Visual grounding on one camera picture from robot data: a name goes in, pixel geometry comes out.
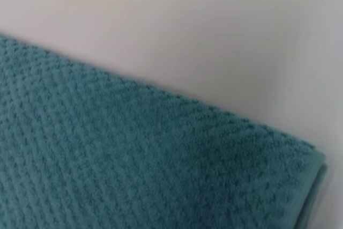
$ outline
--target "teal towel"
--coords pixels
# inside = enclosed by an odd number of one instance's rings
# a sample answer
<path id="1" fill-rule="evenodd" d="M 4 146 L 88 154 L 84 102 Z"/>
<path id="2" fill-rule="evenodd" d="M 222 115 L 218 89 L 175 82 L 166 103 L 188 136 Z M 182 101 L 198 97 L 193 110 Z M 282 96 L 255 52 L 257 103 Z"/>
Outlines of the teal towel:
<path id="1" fill-rule="evenodd" d="M 300 139 L 0 36 L 1 228 L 304 228 L 324 173 Z"/>

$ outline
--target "textured towel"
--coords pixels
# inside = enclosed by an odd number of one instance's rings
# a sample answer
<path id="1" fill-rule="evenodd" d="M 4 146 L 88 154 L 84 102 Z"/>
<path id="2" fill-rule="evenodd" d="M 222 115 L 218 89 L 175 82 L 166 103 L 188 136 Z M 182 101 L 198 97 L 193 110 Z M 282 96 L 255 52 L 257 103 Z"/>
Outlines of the textured towel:
<path id="1" fill-rule="evenodd" d="M 302 140 L 0 36 L 1 228 L 303 228 L 324 172 Z"/>

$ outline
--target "towel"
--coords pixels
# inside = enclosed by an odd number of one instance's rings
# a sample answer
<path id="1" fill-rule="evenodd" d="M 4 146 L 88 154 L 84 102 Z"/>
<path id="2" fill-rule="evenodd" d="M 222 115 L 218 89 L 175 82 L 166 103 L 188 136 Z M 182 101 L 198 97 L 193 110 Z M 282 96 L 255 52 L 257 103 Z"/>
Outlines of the towel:
<path id="1" fill-rule="evenodd" d="M 1 228 L 305 228 L 325 169 L 301 139 L 0 36 Z"/>

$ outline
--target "white background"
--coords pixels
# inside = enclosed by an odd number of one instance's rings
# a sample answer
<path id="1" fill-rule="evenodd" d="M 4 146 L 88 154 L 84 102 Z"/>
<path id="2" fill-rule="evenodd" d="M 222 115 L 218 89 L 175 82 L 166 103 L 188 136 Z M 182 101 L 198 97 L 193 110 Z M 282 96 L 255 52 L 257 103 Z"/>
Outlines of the white background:
<path id="1" fill-rule="evenodd" d="M 343 0 L 0 0 L 0 32 L 312 142 L 310 228 L 343 228 Z"/>

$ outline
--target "white wall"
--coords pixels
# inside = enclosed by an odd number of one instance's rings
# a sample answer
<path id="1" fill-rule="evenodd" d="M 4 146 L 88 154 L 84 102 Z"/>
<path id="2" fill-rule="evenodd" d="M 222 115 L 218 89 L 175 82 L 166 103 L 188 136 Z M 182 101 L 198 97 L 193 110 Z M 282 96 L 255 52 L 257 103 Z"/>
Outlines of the white wall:
<path id="1" fill-rule="evenodd" d="M 0 31 L 313 142 L 343 228 L 343 0 L 0 0 Z"/>

